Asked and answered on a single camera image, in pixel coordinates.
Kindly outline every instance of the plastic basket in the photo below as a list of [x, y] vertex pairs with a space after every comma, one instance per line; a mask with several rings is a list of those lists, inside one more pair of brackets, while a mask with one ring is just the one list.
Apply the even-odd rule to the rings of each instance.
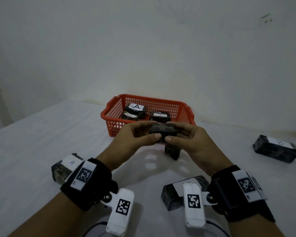
[[104, 111], [101, 112], [101, 118], [106, 121], [106, 126], [111, 137], [115, 137], [123, 125], [134, 122], [120, 118], [125, 106], [129, 103], [146, 106], [145, 120], [149, 120], [151, 111], [167, 111], [171, 115], [171, 121], [196, 125], [191, 108], [184, 102], [121, 94], [114, 96], [107, 103]]

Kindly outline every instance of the forearm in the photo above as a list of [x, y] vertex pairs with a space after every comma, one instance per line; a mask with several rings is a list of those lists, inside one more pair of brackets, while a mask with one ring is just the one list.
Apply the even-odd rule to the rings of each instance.
[[9, 237], [63, 237], [82, 219], [85, 211], [77, 207], [62, 192], [13, 231]]
[[275, 223], [259, 214], [229, 223], [229, 229], [233, 237], [285, 237]]

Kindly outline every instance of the white tablecloth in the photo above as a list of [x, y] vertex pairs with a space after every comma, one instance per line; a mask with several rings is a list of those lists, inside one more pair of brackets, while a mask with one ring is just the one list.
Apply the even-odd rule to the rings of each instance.
[[[6, 236], [50, 201], [59, 185], [51, 166], [71, 153], [88, 159], [100, 154], [112, 141], [104, 106], [67, 100], [0, 130], [0, 237]], [[296, 237], [296, 160], [291, 163], [254, 153], [259, 134], [246, 128], [197, 122], [221, 150], [239, 167], [251, 172], [266, 195], [277, 225], [286, 236]], [[296, 138], [269, 134], [296, 144]], [[204, 174], [182, 151], [178, 161], [163, 152], [162, 145], [143, 147], [113, 173], [119, 187], [135, 193], [135, 204], [126, 236], [221, 236], [213, 226], [193, 232], [185, 228], [184, 209], [168, 212], [161, 201], [162, 187]], [[225, 219], [206, 207], [207, 219], [228, 229]], [[110, 209], [94, 207], [79, 227], [107, 220]], [[87, 236], [110, 236], [98, 226]]]

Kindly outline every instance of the black cable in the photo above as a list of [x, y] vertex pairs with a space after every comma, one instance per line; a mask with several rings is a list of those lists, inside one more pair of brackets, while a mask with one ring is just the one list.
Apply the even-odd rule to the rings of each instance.
[[90, 228], [88, 228], [88, 230], [83, 234], [82, 237], [85, 237], [87, 235], [87, 233], [92, 230], [94, 227], [98, 226], [98, 225], [107, 225], [108, 223], [106, 221], [102, 221], [102, 222], [99, 222], [99, 223], [96, 223], [94, 225], [92, 225]]
[[213, 223], [212, 221], [209, 221], [209, 220], [206, 220], [206, 223], [207, 224], [211, 224], [213, 226], [216, 226], [218, 229], [220, 229], [221, 231], [224, 232], [224, 234], [227, 236], [227, 237], [231, 237], [223, 228], [221, 228], [219, 225]]

